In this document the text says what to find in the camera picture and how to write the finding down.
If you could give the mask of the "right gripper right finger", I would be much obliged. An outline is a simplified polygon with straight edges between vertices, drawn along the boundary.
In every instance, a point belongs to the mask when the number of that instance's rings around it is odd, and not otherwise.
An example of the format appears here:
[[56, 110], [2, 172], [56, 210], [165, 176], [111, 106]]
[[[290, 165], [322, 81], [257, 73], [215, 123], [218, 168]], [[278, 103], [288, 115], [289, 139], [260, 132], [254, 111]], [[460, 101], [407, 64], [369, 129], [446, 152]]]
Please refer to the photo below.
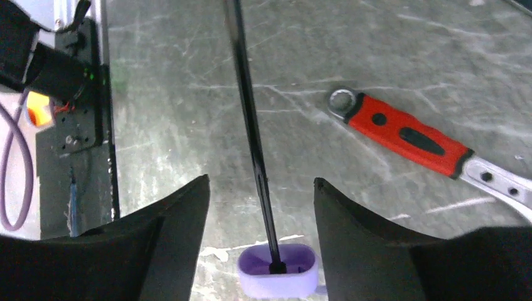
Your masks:
[[330, 300], [530, 300], [531, 228], [483, 227], [449, 239], [400, 226], [314, 181]]

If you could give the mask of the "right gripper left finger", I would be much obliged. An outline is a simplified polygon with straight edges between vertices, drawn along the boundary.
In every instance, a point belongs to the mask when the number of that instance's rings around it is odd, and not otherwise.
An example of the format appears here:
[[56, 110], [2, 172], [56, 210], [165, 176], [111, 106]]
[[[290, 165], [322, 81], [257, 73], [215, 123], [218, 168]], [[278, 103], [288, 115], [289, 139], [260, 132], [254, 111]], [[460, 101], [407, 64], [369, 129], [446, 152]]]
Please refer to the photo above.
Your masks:
[[78, 237], [1, 238], [2, 300], [188, 300], [210, 204], [202, 175]]

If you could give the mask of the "lilac umbrella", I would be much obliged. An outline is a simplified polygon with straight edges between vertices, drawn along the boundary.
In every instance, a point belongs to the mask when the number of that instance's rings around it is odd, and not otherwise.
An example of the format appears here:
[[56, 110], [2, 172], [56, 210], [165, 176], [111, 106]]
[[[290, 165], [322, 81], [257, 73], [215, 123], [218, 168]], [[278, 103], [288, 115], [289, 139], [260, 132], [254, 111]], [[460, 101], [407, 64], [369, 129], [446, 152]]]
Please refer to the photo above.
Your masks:
[[238, 257], [237, 272], [242, 290], [247, 296], [259, 300], [325, 295], [326, 286], [319, 284], [316, 252], [310, 246], [300, 243], [280, 244], [277, 238], [247, 57], [241, 4], [239, 1], [224, 1], [223, 6], [267, 237], [266, 243], [248, 247]]

